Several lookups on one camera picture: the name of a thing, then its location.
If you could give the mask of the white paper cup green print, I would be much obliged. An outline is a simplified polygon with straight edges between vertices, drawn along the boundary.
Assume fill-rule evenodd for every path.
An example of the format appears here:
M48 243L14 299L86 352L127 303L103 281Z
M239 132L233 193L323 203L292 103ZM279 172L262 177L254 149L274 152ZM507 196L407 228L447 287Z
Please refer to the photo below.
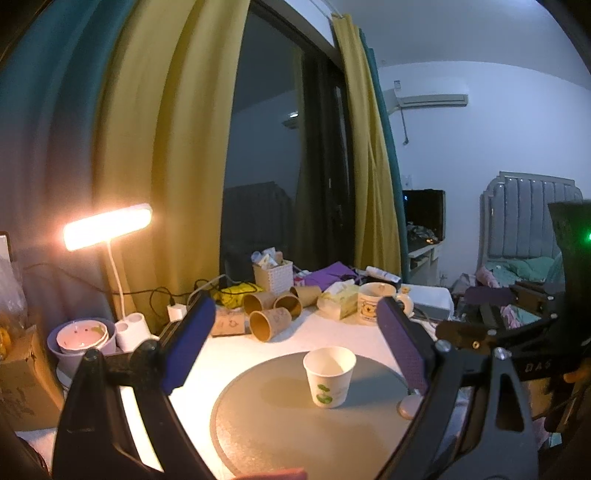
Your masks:
M356 354L341 346L323 347L304 355L311 400L320 408L338 408L346 402Z

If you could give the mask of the beige paper cup pink print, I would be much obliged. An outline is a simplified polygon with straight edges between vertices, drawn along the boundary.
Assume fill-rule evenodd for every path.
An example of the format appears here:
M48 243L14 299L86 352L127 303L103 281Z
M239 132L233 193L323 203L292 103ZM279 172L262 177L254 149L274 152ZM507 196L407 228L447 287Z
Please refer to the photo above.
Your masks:
M216 307L214 324L211 328L212 337L238 336L246 333L246 317L242 309Z

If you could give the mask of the brown paper cup right back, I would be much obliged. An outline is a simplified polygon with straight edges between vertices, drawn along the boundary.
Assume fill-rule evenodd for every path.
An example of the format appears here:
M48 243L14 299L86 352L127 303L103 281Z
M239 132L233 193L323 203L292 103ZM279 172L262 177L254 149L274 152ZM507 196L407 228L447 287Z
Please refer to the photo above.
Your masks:
M290 293L300 300L303 308L315 305L318 297L322 295L322 289L318 285L311 286L293 286L290 288Z

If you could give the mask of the brown paper cup middle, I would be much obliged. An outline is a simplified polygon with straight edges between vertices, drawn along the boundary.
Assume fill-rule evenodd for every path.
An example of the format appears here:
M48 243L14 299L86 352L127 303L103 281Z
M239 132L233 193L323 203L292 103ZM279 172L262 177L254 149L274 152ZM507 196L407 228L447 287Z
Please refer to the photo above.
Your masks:
M303 305L301 305L301 300L294 293L291 292L283 292L273 302L274 308L284 308L287 309L288 313L290 313L291 319L297 319L298 316L301 315L301 311L303 310Z

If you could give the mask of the white round plate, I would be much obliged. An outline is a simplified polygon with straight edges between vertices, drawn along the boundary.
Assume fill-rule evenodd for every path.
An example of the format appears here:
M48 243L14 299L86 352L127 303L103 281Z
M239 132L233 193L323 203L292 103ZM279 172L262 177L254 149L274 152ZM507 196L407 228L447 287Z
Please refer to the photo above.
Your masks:
M72 378L66 375L59 367L55 369L55 373L59 383L62 385L63 390L68 392L72 384Z

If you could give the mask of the cardboard box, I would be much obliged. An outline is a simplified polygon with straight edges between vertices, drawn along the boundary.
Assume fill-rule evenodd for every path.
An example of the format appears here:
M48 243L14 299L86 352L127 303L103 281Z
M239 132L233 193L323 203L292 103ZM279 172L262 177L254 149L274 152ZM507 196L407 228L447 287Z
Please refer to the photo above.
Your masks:
M56 428L64 405L61 383L35 327L1 362L1 412L16 431Z

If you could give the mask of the purple bowl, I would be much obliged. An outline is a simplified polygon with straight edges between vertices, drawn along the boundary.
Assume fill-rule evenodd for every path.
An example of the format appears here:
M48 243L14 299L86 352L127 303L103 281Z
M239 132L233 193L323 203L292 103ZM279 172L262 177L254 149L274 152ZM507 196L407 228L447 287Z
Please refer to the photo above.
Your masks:
M58 345L58 333L65 327L69 327L75 323L90 321L90 318L81 318L63 323L55 327L48 335L46 344L48 350L58 360L59 369L69 377L73 377L84 356L84 351L80 353L63 353ZM116 353L116 328L115 324L104 318L94 318L94 321L101 322L108 331L108 339L99 347L99 350L104 356L114 355Z

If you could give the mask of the black monitor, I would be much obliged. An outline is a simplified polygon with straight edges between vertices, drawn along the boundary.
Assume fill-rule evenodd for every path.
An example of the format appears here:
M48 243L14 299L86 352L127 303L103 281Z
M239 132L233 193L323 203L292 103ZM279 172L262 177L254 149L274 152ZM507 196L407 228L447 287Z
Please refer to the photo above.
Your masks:
M409 249L442 242L446 237L446 192L405 190L403 196Z

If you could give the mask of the white desk lamp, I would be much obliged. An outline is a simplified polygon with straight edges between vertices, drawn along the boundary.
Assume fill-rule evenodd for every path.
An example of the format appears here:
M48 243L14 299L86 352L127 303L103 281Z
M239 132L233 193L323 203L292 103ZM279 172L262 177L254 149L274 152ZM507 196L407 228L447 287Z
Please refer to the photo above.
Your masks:
M130 352L141 340L151 336L145 317L138 312L127 312L124 291L118 268L112 253L114 239L146 228L152 220L152 208L147 203L103 212L66 224L63 240L68 251L73 252L104 244L117 286L121 318L116 322L116 339L119 348Z

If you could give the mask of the white bear mug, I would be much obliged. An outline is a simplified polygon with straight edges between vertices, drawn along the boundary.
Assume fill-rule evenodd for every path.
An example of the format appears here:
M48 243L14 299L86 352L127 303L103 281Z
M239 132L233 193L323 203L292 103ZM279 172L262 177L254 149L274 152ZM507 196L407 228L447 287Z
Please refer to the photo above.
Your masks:
M377 324L377 307L383 298L392 297L408 318L414 316L414 302L407 293L400 293L394 285L382 282L367 283L358 291L358 317L362 323Z

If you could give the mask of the yellow curtain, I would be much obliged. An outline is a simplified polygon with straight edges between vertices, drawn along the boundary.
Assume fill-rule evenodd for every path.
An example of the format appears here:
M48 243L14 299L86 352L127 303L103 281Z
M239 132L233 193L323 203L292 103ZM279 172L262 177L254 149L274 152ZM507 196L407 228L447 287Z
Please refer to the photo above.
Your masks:
M402 250L390 162L368 54L351 16L332 16L332 30L345 67L352 132L355 265L400 275Z
M249 3L139 1L117 40L97 120L100 210L147 203L150 224L112 248L126 311L151 331L173 294L219 272L221 209Z

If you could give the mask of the white charger plug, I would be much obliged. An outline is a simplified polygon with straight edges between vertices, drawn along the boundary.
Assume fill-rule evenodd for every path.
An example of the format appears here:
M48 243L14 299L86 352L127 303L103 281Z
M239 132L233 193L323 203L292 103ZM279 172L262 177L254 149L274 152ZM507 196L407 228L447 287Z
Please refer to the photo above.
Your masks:
M187 313L187 307L184 304L174 303L167 306L167 314L170 322L181 321Z

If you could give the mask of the yellow tissue pack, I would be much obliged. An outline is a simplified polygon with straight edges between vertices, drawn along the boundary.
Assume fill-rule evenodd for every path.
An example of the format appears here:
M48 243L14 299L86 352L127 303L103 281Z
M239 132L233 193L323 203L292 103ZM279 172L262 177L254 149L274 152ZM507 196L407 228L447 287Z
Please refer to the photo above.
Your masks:
M318 313L325 318L342 320L356 313L359 286L353 280L335 282L318 297Z

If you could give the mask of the yellow patterned pouch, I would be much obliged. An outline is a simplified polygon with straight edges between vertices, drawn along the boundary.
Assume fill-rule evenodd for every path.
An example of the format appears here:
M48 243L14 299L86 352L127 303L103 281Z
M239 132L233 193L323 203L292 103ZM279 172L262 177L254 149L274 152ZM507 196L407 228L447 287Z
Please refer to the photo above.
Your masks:
M228 309L242 307L243 299L247 294L262 292L263 288L250 282L242 282L229 287L216 289L212 298L221 306Z

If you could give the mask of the white air conditioner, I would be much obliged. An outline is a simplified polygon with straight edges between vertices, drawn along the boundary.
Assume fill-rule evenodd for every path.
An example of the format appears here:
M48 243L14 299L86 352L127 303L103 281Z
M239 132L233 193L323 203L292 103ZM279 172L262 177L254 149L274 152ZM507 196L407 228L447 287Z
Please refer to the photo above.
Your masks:
M383 94L389 114L404 109L466 107L469 104L467 94L428 94L403 97L399 96L394 89L386 90Z

